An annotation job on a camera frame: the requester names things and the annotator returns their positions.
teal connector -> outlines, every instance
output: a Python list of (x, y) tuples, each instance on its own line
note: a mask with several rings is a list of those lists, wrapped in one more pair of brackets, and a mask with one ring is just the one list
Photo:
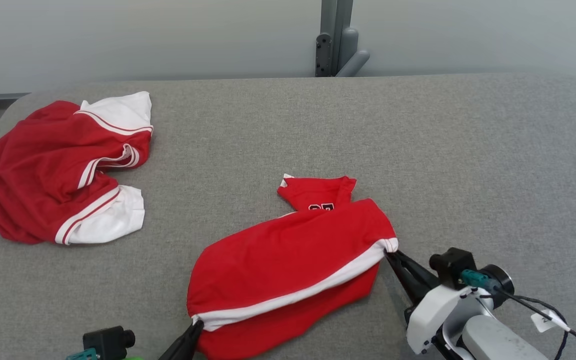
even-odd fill
[(494, 280), (480, 272), (472, 271), (469, 269), (461, 272), (461, 280), (469, 287), (482, 288), (489, 292), (494, 286)]

printed number on shirt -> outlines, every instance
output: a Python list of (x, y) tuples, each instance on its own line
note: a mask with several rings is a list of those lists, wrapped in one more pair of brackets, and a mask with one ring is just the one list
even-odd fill
[(319, 210), (319, 209), (333, 210), (334, 208), (335, 208), (335, 205), (331, 202), (322, 203), (322, 204), (313, 203), (313, 205), (310, 205), (308, 207), (309, 210)]

red garment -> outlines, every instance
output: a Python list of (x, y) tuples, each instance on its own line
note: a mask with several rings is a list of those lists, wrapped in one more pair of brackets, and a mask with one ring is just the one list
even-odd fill
[(283, 174), (277, 193), (297, 211), (333, 210), (350, 203), (350, 196), (357, 184), (356, 178), (293, 177)]
[(0, 139), (2, 237), (106, 242), (141, 228), (140, 191), (99, 169), (146, 162), (150, 110), (142, 91), (81, 107), (56, 101), (19, 121)]
[[(278, 192), (302, 210), (208, 246), (192, 269), (187, 309), (204, 322), (198, 349), (211, 360), (259, 355), (367, 296), (384, 250), (397, 249), (372, 200), (350, 203), (354, 179), (299, 180), (285, 178)], [(334, 210), (304, 207), (317, 202)]]

red sleeve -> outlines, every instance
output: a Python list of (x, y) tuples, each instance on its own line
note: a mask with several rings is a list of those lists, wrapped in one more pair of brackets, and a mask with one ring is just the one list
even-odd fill
[(283, 175), (277, 193), (298, 212), (301, 210), (333, 210), (350, 203), (356, 178), (292, 177)]

red cloth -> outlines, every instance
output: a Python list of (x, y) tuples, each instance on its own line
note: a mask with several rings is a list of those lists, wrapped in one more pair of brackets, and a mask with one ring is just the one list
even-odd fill
[[(138, 94), (146, 101), (147, 93)], [(149, 98), (147, 105), (149, 118)], [(148, 159), (151, 126), (124, 129), (117, 119), (78, 111), (77, 104), (53, 102), (0, 139), (5, 239), (67, 244), (81, 221), (108, 208), (119, 194), (117, 180), (99, 168), (138, 167)]]
[[(370, 199), (350, 203), (353, 178), (284, 180), (278, 193), (299, 211), (208, 246), (192, 269), (187, 310), (204, 321), (198, 350), (210, 360), (259, 355), (298, 337), (326, 314), (368, 296), (383, 251), (396, 250), (396, 234), (379, 207)], [(308, 210), (322, 203), (332, 204), (334, 210)], [(394, 248), (391, 242), (375, 248), (383, 239), (393, 240)], [(377, 251), (374, 262), (342, 283), (252, 317), (242, 316), (317, 288), (371, 251)]]

